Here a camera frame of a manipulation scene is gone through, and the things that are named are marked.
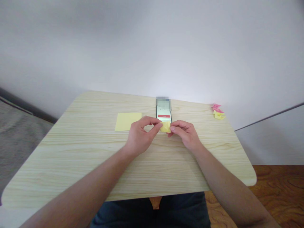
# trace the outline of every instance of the phone screen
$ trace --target phone screen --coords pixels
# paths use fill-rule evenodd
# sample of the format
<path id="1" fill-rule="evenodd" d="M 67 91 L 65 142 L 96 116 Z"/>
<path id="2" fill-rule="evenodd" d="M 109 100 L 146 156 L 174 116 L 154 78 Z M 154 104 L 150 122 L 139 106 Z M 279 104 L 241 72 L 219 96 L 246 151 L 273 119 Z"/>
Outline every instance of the phone screen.
<path id="1" fill-rule="evenodd" d="M 170 121 L 172 123 L 171 100 L 167 97 L 157 97 L 156 105 L 156 118 L 162 122 Z"/>

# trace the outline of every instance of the pink paper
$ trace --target pink paper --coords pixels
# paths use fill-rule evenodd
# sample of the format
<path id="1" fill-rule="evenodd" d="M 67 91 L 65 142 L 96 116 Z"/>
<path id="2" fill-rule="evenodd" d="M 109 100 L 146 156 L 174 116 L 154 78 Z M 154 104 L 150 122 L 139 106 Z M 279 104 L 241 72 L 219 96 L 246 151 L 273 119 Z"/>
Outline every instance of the pink paper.
<path id="1" fill-rule="evenodd" d="M 221 105 L 219 104 L 213 104 L 211 108 L 216 112 L 224 113 L 222 110 L 219 109 L 220 106 Z"/>

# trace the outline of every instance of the wooden table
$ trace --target wooden table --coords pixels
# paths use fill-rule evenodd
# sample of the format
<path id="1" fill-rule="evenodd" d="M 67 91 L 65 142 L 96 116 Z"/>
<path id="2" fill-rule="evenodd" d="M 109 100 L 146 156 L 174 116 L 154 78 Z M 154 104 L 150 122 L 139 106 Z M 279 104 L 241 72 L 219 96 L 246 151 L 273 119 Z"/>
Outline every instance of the wooden table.
<path id="1" fill-rule="evenodd" d="M 202 143 L 229 171 L 247 186 L 256 183 L 229 117 L 215 119 L 209 104 L 171 100 L 171 105 L 173 121 L 193 123 Z M 155 98 L 97 91 L 77 97 L 6 187 L 5 208 L 42 207 L 118 151 L 129 133 L 114 131 L 119 112 L 154 117 Z M 130 164 L 107 200 L 207 190 L 204 175 L 181 138 L 160 132 Z"/>

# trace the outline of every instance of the yellow sticky note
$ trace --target yellow sticky note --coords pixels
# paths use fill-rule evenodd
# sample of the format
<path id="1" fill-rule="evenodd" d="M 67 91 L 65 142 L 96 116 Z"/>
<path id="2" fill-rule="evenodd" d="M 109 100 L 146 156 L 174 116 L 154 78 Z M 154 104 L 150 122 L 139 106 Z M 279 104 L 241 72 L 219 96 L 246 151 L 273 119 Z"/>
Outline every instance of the yellow sticky note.
<path id="1" fill-rule="evenodd" d="M 214 115 L 217 115 L 217 116 L 222 116 L 222 115 L 225 115 L 225 113 L 221 113 L 221 112 L 217 112 L 217 111 L 213 111 L 213 114 Z"/>
<path id="2" fill-rule="evenodd" d="M 225 119 L 226 117 L 225 116 L 214 115 L 214 118 L 216 118 L 216 119 Z"/>
<path id="3" fill-rule="evenodd" d="M 130 130 L 131 124 L 140 120 L 141 117 L 141 112 L 119 113 L 117 115 L 115 131 Z"/>
<path id="4" fill-rule="evenodd" d="M 162 122 L 161 132 L 168 132 L 168 133 L 170 133 L 171 132 L 170 126 L 171 126 L 171 122 L 170 121 Z"/>

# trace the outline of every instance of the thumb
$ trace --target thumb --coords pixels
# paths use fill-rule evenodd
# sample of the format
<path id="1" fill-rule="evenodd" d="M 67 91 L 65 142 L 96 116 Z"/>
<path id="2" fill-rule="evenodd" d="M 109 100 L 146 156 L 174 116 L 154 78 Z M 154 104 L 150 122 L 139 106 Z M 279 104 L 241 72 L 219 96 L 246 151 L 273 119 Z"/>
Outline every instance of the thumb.
<path id="1" fill-rule="evenodd" d="M 154 138 L 156 136 L 156 134 L 159 132 L 159 130 L 161 129 L 161 127 L 162 127 L 162 123 L 158 123 L 148 132 L 148 134 Z"/>
<path id="2" fill-rule="evenodd" d="M 185 132 L 182 128 L 180 127 L 170 127 L 170 130 L 179 135 L 182 139 L 187 139 L 188 138 L 188 133 Z"/>

